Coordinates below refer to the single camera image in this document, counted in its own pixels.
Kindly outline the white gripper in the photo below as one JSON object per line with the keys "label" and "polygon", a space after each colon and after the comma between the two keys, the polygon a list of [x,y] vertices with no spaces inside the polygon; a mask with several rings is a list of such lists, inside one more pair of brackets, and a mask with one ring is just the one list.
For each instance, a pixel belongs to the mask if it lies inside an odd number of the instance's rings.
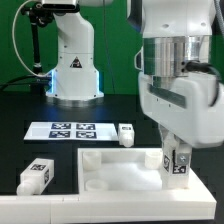
{"label": "white gripper", "polygon": [[193,148],[224,143],[224,85],[208,63],[182,61],[183,76],[145,74],[141,60],[138,76],[143,113],[157,122],[162,148],[171,149],[174,136],[183,142],[176,149],[177,165],[189,165]]}

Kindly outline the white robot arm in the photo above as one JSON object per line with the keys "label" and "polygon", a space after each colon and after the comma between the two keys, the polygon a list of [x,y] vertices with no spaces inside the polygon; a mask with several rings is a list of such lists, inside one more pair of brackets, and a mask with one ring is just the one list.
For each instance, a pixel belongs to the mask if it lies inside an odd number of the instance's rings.
{"label": "white robot arm", "polygon": [[[93,65],[94,30],[79,9],[113,0],[55,0],[58,64],[48,93],[63,103],[101,98]],[[140,105],[178,146],[224,143],[224,85],[209,64],[217,0],[127,0],[128,22],[142,34],[135,56]]]}

